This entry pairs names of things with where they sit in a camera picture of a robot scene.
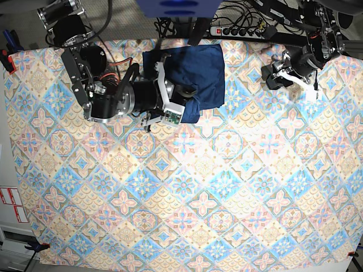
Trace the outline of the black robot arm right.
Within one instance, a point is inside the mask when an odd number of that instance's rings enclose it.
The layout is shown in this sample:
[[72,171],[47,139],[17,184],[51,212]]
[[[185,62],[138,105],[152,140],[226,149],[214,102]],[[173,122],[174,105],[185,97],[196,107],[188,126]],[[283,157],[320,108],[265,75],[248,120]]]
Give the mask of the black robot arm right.
[[151,80],[141,76],[134,62],[120,76],[111,71],[119,63],[110,62],[104,49],[91,42],[100,33],[90,26],[80,1],[50,1],[37,14],[47,31],[47,44],[63,49],[61,59],[87,121],[108,123],[127,114],[146,113],[141,120],[146,131],[155,123],[176,127],[182,122],[185,106],[197,91],[166,77],[169,54],[155,63],[156,75]]

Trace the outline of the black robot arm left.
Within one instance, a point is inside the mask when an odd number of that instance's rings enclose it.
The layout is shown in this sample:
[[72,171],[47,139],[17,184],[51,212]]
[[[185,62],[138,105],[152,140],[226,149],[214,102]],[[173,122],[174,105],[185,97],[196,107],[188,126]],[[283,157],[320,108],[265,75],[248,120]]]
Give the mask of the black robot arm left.
[[270,90],[299,85],[305,90],[307,101],[321,98],[318,90],[318,71],[344,51],[341,33],[333,12],[315,2],[303,1],[298,9],[300,26],[306,32],[307,42],[300,48],[287,48],[282,59],[261,68],[262,78]]

